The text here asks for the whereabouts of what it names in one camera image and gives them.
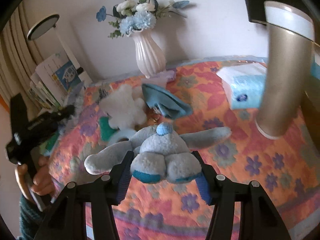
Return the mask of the person's left hand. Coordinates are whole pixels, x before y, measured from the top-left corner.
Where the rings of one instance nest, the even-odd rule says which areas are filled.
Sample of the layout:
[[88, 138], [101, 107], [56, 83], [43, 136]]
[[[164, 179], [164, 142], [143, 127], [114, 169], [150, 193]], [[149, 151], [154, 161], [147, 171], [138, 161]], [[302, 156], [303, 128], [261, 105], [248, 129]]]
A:
[[30, 201], [33, 201], [30, 191], [36, 193], [39, 196], [45, 196], [47, 194], [53, 195], [55, 192], [54, 183], [52, 176], [49, 174], [49, 157], [40, 156], [39, 166], [37, 174], [33, 178], [33, 185], [31, 189], [28, 189], [28, 186], [25, 182], [25, 175], [28, 172], [28, 167], [26, 164], [17, 165], [15, 168], [15, 177], [17, 184], [20, 188], [21, 193], [24, 197]]

